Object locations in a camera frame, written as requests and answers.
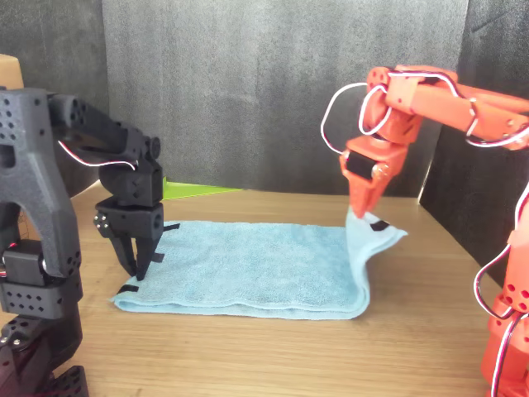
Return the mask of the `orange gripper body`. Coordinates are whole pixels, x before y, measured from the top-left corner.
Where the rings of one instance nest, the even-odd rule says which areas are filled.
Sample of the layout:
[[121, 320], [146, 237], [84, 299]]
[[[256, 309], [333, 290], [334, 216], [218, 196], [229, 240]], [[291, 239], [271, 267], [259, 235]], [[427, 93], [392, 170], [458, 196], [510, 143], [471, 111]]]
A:
[[356, 137], [346, 143], [341, 172], [346, 178], [367, 182], [393, 178], [404, 164], [408, 147], [373, 137]]

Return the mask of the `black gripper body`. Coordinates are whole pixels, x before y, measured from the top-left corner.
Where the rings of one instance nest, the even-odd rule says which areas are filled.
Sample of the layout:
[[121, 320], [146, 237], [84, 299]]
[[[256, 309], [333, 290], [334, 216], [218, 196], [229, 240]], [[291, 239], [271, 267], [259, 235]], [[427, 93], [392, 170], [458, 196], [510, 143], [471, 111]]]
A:
[[97, 229], [106, 238], [158, 239], [163, 233], [163, 204], [123, 206], [107, 198], [97, 203]]

